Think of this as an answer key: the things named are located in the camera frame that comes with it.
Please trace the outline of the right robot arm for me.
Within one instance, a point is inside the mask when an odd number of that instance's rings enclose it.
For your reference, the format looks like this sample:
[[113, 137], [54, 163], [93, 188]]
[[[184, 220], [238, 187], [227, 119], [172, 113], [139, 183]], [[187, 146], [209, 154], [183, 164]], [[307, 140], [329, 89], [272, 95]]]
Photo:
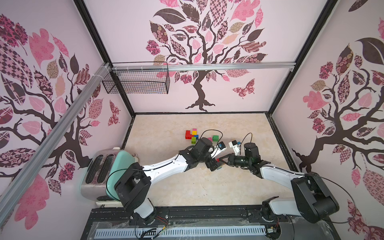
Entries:
[[244, 145], [243, 156], [239, 146], [231, 147], [234, 152], [216, 159], [217, 164], [249, 170], [256, 177], [275, 182], [294, 194], [293, 198], [275, 196], [263, 201], [261, 215], [264, 221], [272, 222], [279, 215], [292, 215], [314, 224], [340, 210], [336, 198], [317, 173], [302, 174], [273, 166], [262, 160], [254, 143]]

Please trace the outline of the dark green lego brick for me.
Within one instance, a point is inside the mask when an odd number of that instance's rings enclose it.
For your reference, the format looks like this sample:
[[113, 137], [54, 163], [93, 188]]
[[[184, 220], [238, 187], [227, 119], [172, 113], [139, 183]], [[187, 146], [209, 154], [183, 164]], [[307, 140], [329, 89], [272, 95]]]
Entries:
[[215, 135], [215, 136], [212, 137], [212, 139], [213, 139], [214, 142], [218, 142], [219, 141], [219, 136]]

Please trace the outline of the long red lego brick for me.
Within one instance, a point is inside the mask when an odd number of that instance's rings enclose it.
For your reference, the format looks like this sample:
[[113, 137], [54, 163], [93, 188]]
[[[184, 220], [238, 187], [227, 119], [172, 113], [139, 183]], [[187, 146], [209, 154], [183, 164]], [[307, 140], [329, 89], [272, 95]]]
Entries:
[[190, 130], [186, 130], [185, 139], [186, 140], [191, 140], [192, 137], [194, 137], [194, 136], [191, 134], [191, 131]]

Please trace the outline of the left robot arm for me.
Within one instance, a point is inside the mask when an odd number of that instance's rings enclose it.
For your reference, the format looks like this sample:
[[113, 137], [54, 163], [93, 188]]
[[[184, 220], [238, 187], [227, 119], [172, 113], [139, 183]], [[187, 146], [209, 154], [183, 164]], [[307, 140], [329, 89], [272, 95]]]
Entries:
[[155, 221], [157, 210], [147, 195], [152, 185], [173, 175], [184, 173], [197, 167], [200, 163], [207, 164], [212, 171], [218, 168], [216, 156], [226, 150], [223, 142], [213, 143], [207, 138], [201, 138], [194, 146], [189, 146], [178, 152], [175, 157], [154, 165], [141, 166], [131, 164], [123, 170], [123, 174], [113, 184], [118, 199], [130, 216], [138, 215], [145, 225]]

